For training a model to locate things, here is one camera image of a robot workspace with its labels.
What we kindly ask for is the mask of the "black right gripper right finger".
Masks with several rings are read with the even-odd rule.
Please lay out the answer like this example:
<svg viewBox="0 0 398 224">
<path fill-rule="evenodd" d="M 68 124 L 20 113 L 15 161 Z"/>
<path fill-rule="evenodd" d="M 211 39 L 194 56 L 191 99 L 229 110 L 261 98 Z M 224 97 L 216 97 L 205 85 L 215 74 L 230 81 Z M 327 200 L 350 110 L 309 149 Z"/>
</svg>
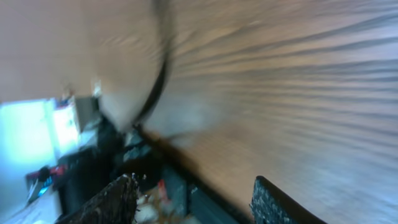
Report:
<svg viewBox="0 0 398 224">
<path fill-rule="evenodd" d="M 257 224 L 326 224 L 264 176 L 257 176 L 250 203 Z"/>
</svg>

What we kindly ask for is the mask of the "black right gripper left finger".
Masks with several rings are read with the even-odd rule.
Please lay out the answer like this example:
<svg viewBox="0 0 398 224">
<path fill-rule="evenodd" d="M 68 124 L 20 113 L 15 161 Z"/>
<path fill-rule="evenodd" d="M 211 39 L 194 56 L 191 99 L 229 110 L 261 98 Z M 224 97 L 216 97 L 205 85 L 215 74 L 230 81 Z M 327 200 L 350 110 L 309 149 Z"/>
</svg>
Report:
<svg viewBox="0 0 398 224">
<path fill-rule="evenodd" d="M 56 224 L 132 224 L 137 212 L 138 183 L 123 174 L 87 201 L 79 210 Z"/>
</svg>

